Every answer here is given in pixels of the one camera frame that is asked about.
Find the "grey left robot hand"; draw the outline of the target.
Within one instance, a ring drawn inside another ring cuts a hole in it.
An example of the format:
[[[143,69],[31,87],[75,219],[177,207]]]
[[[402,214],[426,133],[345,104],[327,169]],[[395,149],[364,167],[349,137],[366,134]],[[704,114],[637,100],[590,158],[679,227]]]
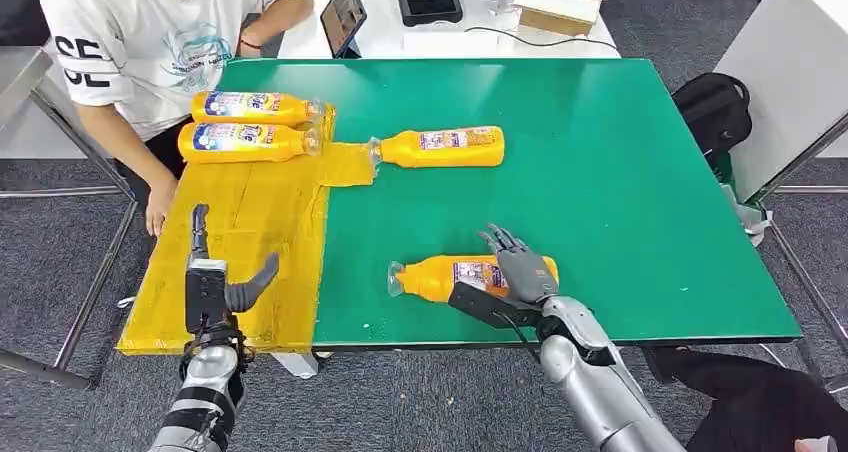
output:
[[[191,215],[190,252],[187,261],[185,292],[186,319],[206,317],[209,321],[227,313],[250,310],[277,276],[280,255],[271,252],[262,268],[248,281],[229,283],[227,262],[209,255],[206,216],[209,206],[196,205]]]

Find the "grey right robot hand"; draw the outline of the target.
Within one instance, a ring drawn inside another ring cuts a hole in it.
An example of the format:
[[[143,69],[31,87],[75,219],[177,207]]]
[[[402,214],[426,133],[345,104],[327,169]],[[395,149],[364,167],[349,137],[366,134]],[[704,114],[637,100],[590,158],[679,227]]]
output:
[[[496,258],[511,297],[540,304],[559,294],[558,281],[541,255],[507,229],[494,223],[487,227],[479,235]]]

